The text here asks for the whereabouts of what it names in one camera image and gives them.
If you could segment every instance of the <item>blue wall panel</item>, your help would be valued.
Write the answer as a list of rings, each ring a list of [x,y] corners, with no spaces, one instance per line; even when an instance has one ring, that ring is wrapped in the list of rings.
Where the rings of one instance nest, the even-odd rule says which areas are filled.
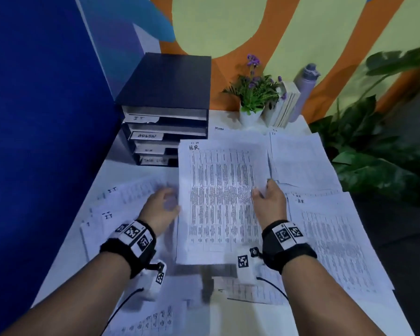
[[[33,302],[121,122],[74,0],[0,0],[0,331]]]

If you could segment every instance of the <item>painted wall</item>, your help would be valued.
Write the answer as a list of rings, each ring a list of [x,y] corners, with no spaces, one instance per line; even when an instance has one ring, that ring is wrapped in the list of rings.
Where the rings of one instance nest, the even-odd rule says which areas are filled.
[[[144,8],[135,9],[141,1]],[[265,73],[285,80],[309,62],[318,65],[322,76],[303,111],[313,121],[332,113],[337,97],[345,108],[375,81],[365,77],[369,55],[420,46],[420,0],[101,0],[101,8],[96,0],[80,2],[114,96],[143,52],[210,55],[211,109],[237,109],[236,99],[220,92],[245,71],[250,53]],[[155,16],[146,19],[149,12]],[[376,88],[378,109],[386,110],[413,76],[396,75]]]

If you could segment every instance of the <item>wrist strap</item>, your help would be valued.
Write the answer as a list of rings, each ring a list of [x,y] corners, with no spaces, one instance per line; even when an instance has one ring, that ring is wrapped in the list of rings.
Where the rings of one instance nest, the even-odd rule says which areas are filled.
[[[142,220],[120,225],[101,245],[100,252],[112,252],[122,256],[131,267],[134,278],[145,269],[155,254],[156,236],[151,226]]]
[[[263,260],[272,270],[282,273],[283,267],[292,259],[317,254],[307,243],[299,228],[287,220],[277,220],[262,232]]]

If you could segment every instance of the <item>white desk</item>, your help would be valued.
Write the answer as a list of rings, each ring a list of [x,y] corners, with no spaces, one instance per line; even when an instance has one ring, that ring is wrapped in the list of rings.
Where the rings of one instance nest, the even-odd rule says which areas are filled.
[[[210,111],[210,126],[242,128],[237,120],[237,113],[223,111]],[[263,122],[259,122],[253,129],[266,132]],[[310,134],[302,116],[295,123],[289,124],[286,132],[293,135]],[[177,183],[178,169],[135,165],[133,161],[131,162],[132,159],[120,139],[120,135],[115,139],[48,271],[34,304],[48,296],[86,264],[79,225],[87,216],[88,208],[99,193],[111,185],[156,173],[166,174],[171,182]],[[110,159],[124,160],[127,163]],[[391,309],[367,301],[360,301],[359,305],[386,335],[414,335],[399,306]],[[210,305],[189,311],[183,335],[297,335],[297,329],[289,306],[230,301],[225,299],[223,294],[215,292]]]

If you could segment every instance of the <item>label tag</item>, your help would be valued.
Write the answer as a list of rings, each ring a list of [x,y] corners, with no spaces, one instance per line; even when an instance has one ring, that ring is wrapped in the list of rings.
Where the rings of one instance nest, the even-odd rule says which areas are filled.
[[[142,157],[140,165],[168,165],[168,159],[163,157]]]
[[[165,147],[156,145],[141,145],[135,147],[136,153],[165,154]]]
[[[163,133],[154,133],[154,132],[132,132],[131,139],[139,140],[162,140]]]
[[[124,113],[125,123],[139,123],[139,124],[156,123],[158,122],[159,119],[160,119],[159,116],[136,115],[136,114]]]

